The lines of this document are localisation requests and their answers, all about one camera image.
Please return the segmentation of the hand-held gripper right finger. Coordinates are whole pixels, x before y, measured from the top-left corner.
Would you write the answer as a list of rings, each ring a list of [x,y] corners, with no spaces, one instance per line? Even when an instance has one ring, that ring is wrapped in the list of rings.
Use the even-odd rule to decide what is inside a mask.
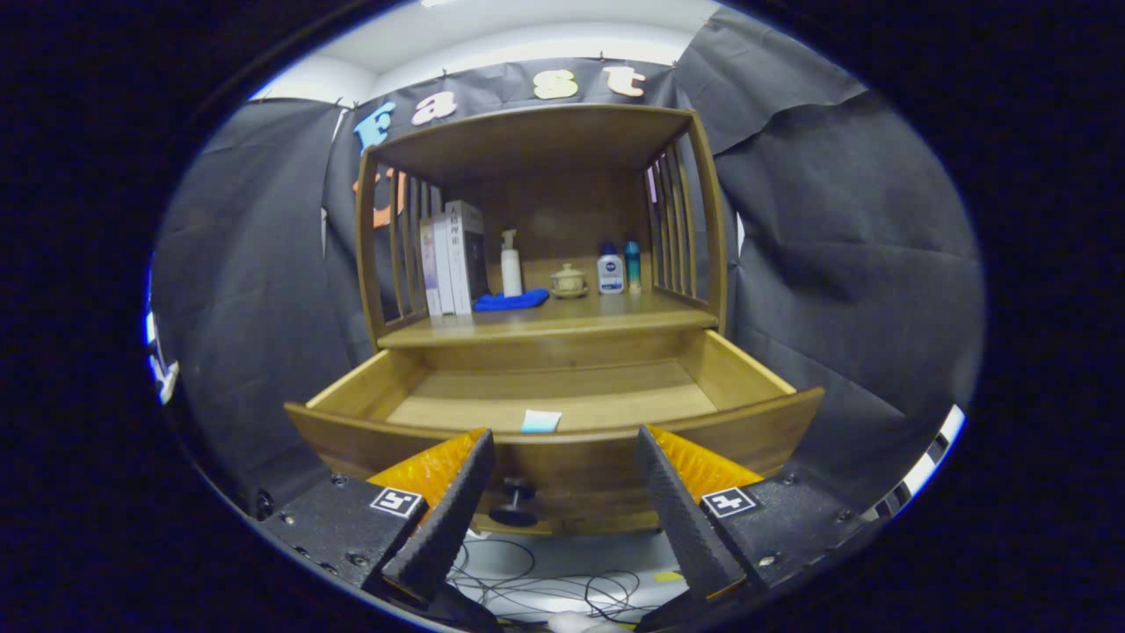
[[[692,494],[662,437],[663,429],[639,429],[636,460],[691,604],[774,600],[867,546],[880,532],[879,513],[837,497],[800,469]]]

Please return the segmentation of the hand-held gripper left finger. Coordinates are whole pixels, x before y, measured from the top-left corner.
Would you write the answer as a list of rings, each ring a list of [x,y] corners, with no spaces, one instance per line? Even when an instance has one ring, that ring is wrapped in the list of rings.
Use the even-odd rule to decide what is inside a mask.
[[[426,608],[443,586],[496,464],[470,429],[367,478],[330,473],[278,505],[266,530],[322,572]]]

